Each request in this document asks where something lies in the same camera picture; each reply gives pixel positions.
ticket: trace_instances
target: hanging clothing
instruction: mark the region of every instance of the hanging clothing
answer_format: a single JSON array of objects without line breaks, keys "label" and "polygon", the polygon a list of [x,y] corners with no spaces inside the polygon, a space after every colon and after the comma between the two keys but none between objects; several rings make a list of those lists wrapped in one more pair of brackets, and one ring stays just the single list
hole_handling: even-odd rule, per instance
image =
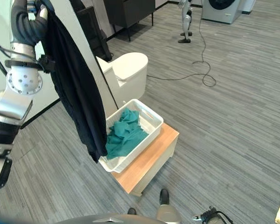
[{"label": "hanging clothing", "polygon": [[138,121],[138,111],[124,109],[119,121],[115,121],[114,126],[110,127],[106,144],[107,159],[111,160],[118,156],[127,156],[148,136]]},{"label": "hanging clothing", "polygon": [[74,120],[81,141],[98,162],[106,156],[106,120],[95,79],[66,27],[49,10],[48,31],[42,41],[46,55],[56,62],[51,77],[62,104]]}]

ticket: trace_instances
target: white toilet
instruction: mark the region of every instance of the white toilet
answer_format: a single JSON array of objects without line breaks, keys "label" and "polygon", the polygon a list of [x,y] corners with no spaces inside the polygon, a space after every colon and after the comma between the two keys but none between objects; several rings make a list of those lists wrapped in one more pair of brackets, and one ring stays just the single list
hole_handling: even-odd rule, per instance
[{"label": "white toilet", "polygon": [[98,63],[119,105],[139,99],[145,92],[148,57],[142,53],[127,53],[108,63],[97,57]]}]

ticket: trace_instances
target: washing machine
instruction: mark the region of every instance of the washing machine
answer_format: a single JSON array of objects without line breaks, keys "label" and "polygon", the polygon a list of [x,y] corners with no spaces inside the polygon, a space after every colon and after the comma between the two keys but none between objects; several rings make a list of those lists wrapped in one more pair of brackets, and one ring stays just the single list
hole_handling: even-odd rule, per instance
[{"label": "washing machine", "polygon": [[233,23],[241,15],[245,0],[204,0],[202,18]]}]

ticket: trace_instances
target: toilet lid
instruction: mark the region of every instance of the toilet lid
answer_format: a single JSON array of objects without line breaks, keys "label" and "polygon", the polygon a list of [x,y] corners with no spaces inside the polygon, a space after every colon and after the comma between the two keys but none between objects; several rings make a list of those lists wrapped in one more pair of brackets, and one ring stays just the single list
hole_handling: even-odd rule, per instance
[{"label": "toilet lid", "polygon": [[126,81],[145,68],[147,63],[148,57],[146,55],[133,52],[120,56],[112,62],[112,67],[118,79]]}]

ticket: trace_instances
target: black furniture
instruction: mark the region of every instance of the black furniture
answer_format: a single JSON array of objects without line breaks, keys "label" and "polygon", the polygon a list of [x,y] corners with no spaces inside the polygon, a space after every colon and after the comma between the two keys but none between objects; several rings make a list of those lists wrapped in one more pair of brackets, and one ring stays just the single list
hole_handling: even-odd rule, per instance
[{"label": "black furniture", "polygon": [[144,19],[148,15],[152,16],[152,25],[154,25],[155,0],[104,0],[109,22],[126,28],[129,41],[131,35],[129,28]]},{"label": "black furniture", "polygon": [[105,61],[112,60],[112,56],[107,45],[106,34],[103,30],[99,29],[94,8],[92,6],[85,8],[81,0],[70,0],[70,2],[93,54]]}]

